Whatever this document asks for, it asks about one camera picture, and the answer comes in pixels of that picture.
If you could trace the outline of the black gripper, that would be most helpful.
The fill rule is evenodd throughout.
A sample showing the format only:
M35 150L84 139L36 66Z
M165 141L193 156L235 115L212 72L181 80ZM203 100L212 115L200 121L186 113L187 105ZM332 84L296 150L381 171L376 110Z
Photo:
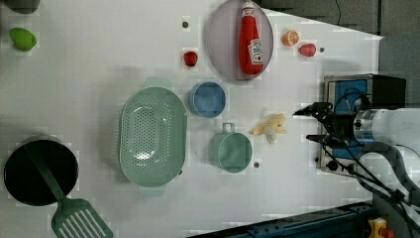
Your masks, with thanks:
M345 148L355 145L355 114L340 114L329 102L314 102L293 113L294 116L324 116L327 135L307 135L306 139L330 148Z

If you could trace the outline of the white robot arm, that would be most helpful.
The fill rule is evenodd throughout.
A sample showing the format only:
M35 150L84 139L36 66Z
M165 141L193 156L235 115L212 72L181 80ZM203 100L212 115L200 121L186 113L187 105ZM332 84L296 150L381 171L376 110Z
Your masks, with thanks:
M308 135L322 154L366 190L400 211L419 210L419 110L371 109L340 114L329 102L294 113L315 118L320 135Z

